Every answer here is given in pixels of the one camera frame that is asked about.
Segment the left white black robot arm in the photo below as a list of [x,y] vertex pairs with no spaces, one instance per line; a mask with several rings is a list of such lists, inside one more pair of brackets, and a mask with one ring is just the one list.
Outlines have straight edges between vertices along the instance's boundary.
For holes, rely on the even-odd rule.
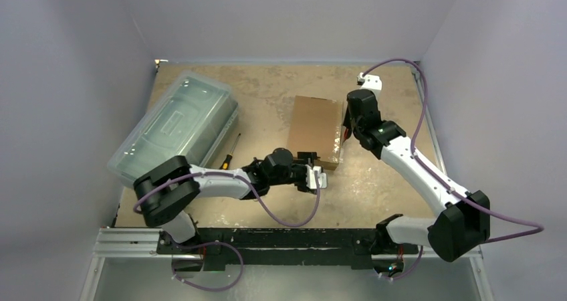
[[135,180],[133,211],[143,217],[146,226],[162,229],[176,248],[189,254],[199,246],[197,225],[185,212],[192,201],[211,197],[260,201],[276,185],[293,185],[319,201],[328,176],[315,164],[316,159],[315,152],[293,155],[286,148],[277,148],[264,159],[254,158],[249,165],[229,170],[192,165],[178,155]]

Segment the brown cardboard express box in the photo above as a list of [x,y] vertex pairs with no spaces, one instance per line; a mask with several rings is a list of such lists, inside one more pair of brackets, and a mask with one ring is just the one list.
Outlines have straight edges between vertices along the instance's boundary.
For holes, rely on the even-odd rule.
[[343,142],[343,102],[325,98],[296,96],[292,109],[287,149],[315,152],[317,164],[335,171],[340,164]]

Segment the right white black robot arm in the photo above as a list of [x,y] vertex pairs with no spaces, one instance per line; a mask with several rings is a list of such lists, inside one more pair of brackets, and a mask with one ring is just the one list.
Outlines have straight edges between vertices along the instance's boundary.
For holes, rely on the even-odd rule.
[[425,200],[432,219],[393,215],[376,226],[375,247],[391,252],[401,244],[430,247],[452,262],[490,237],[490,201],[450,181],[433,163],[411,149],[411,138],[395,122],[383,120],[376,96],[359,89],[347,94],[344,126],[362,148],[393,168]]

